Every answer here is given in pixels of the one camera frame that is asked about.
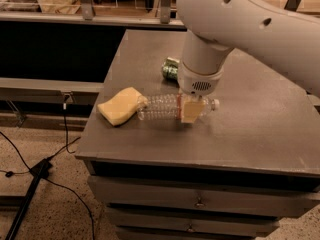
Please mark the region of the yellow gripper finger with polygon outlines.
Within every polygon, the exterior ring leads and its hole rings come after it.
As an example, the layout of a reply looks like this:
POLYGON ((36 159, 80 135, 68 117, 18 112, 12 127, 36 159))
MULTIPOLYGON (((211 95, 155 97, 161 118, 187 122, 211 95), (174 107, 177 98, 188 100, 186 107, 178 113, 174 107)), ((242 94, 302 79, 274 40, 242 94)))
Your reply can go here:
POLYGON ((181 122, 194 123, 204 108, 205 102, 202 97, 184 96, 182 99, 181 122))

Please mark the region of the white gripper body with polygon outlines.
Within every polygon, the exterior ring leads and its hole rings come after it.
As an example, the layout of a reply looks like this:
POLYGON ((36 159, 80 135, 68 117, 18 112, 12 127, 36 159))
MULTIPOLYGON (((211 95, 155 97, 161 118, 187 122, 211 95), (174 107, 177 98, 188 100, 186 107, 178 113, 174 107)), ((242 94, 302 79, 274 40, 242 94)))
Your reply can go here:
POLYGON ((188 64, 182 61, 178 67, 178 84, 188 95, 206 96, 211 94, 223 73, 223 67, 213 63, 188 64))

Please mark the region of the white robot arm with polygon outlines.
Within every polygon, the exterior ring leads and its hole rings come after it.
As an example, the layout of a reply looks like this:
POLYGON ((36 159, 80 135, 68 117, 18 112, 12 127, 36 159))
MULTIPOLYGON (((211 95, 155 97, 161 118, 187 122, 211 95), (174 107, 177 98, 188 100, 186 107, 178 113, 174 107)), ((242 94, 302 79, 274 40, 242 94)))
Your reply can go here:
POLYGON ((320 95, 320 19, 263 0, 176 0, 187 29, 178 71, 181 90, 211 94, 233 49, 239 49, 320 95))

